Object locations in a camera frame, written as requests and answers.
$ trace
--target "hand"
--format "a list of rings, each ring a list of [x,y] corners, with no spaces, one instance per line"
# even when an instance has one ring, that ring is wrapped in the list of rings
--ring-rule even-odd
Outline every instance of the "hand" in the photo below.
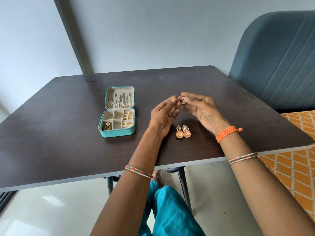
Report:
[[[164,138],[174,121],[179,114],[179,106],[181,101],[176,96],[171,96],[161,102],[156,108],[151,111],[151,121],[149,128],[157,129],[158,133]]]
[[[183,110],[191,113],[215,136],[230,126],[218,111],[213,98],[194,93],[182,92],[180,100],[185,100]]]

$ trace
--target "table edge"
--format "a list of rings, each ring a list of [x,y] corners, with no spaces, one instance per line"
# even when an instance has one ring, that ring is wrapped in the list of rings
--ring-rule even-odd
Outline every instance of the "table edge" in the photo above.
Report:
[[[278,149],[278,150],[272,150],[272,151],[264,151],[264,152],[258,152],[258,155],[269,155],[269,154],[278,154],[278,153],[283,153],[283,152],[307,150],[307,149],[312,148],[313,146],[315,146],[315,144],[302,146],[302,147],[292,147],[292,148],[284,148],[284,149]],[[161,166],[156,166],[154,169],[161,170],[165,168],[184,167],[184,166],[198,165],[198,164],[211,163],[211,162],[224,161],[224,160],[227,160],[225,156],[203,159],[203,160],[196,160],[196,161],[180,162],[180,163],[174,163],[174,164],[168,164],[168,165],[161,165]],[[54,181],[46,181],[46,182],[33,183],[33,184],[27,184],[27,185],[20,185],[20,186],[12,186],[12,187],[0,188],[0,193],[14,191],[14,190],[23,190],[23,189],[28,189],[28,188],[41,187],[41,186],[48,186],[48,185],[63,184],[63,183],[69,183],[69,182],[75,182],[75,181],[84,181],[84,180],[91,180],[91,179],[104,178],[104,177],[110,177],[110,176],[117,176],[117,175],[121,175],[122,173],[123,173],[123,170],[103,173],[103,174],[90,175],[90,176],[74,177],[74,178],[67,178],[67,179],[62,179],[62,180],[54,180]]]

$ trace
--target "person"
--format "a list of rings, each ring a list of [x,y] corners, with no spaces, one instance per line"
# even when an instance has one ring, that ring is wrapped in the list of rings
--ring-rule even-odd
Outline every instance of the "person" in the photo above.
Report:
[[[211,97],[181,93],[160,103],[151,112],[151,121],[129,165],[153,179],[125,170],[101,211],[91,236],[104,235],[205,235],[178,192],[164,186],[159,171],[154,171],[163,138],[183,110],[191,113],[215,136],[230,127]],[[228,160],[252,153],[239,133],[233,132],[220,141]],[[265,236],[314,236],[315,223],[285,186],[265,167],[258,157],[231,164],[242,193]],[[151,234],[146,221],[153,210],[155,224]]]

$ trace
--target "foot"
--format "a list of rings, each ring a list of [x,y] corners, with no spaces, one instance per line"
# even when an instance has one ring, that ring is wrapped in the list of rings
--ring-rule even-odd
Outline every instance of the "foot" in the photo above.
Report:
[[[152,181],[155,181],[156,183],[158,183],[158,187],[162,188],[164,186],[164,182],[162,180],[162,177],[161,177],[160,173],[161,173],[161,170],[153,171],[153,179],[152,179]]]

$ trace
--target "orange thread bracelet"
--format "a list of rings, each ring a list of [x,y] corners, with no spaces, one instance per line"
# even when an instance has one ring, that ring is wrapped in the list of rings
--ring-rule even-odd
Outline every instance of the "orange thread bracelet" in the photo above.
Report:
[[[242,128],[236,129],[235,126],[229,126],[228,128],[222,130],[216,137],[215,139],[220,143],[220,141],[225,138],[227,135],[233,133],[233,132],[240,132],[243,131]]]

